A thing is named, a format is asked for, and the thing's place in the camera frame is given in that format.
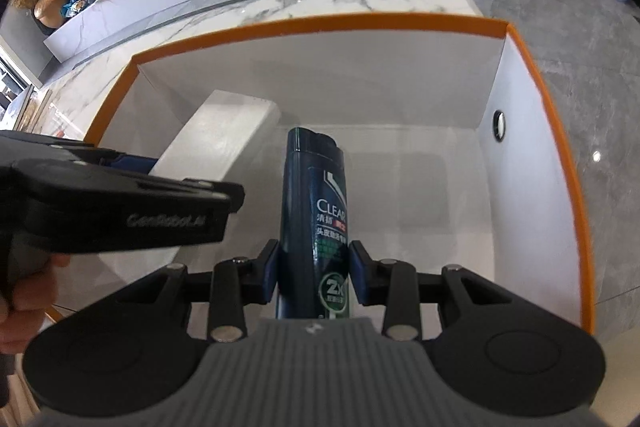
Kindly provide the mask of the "person left hand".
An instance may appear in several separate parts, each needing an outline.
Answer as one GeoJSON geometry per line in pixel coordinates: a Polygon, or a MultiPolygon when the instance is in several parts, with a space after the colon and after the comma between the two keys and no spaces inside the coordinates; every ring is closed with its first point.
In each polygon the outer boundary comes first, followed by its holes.
{"type": "Polygon", "coordinates": [[[69,255],[50,255],[38,273],[15,283],[10,298],[1,298],[0,345],[2,355],[22,353],[38,334],[46,311],[58,299],[55,270],[70,264],[69,255]]]}

